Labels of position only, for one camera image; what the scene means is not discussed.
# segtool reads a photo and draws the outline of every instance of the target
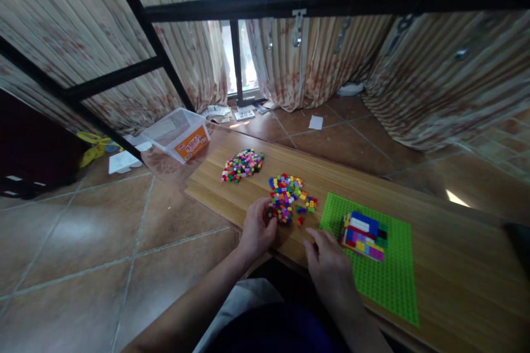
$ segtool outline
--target orange label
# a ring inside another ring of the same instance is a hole
[[[175,150],[185,161],[188,161],[207,143],[208,137],[206,136],[206,131],[204,131],[204,126],[201,126],[193,131],[184,141],[176,145]]]

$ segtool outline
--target sunlight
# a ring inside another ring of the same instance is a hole
[[[446,189],[446,193],[447,193],[447,197],[449,197],[449,200],[451,200],[452,202],[455,202],[456,204],[460,204],[460,205],[469,207],[468,204],[466,204],[464,201],[462,201],[457,195],[455,195],[450,190]]]
[[[230,128],[238,128],[239,126],[247,125],[248,123],[250,123],[250,121],[244,121],[244,122],[241,122],[241,123],[237,123],[237,124],[231,125]]]

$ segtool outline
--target striped curtain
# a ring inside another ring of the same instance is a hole
[[[530,106],[530,12],[424,14],[393,46],[399,21],[359,79],[397,142],[432,152]]]
[[[377,49],[393,20],[392,15],[351,18],[339,51],[345,18],[304,18],[300,47],[292,44],[294,19],[249,20],[259,87],[287,111],[319,106]],[[273,46],[267,50],[270,36]]]
[[[299,48],[293,19],[247,21],[259,86],[293,111],[322,104],[353,77],[390,136],[422,151],[528,107],[528,13],[423,15],[392,47],[399,21],[352,18],[338,53],[344,18],[304,19]]]
[[[160,24],[155,29],[195,107],[225,103],[219,25]],[[0,0],[0,34],[65,89],[155,55],[125,0]],[[2,58],[0,88],[73,132],[93,131]],[[163,69],[84,104],[122,133],[137,132],[182,106]]]

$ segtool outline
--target wooden table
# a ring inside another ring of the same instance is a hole
[[[265,154],[262,172],[222,183],[225,162],[244,148]],[[530,351],[530,283],[494,216],[239,133],[223,135],[192,164],[185,191],[242,227],[249,205],[269,194],[268,179],[282,173],[304,179],[319,206],[301,228],[279,228],[281,254],[306,266],[304,229],[317,227],[335,193],[412,227],[420,327],[363,297],[370,311],[438,351]]]

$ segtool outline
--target plastic storage box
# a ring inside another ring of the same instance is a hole
[[[141,135],[182,164],[210,142],[206,119],[184,108],[172,111]]]

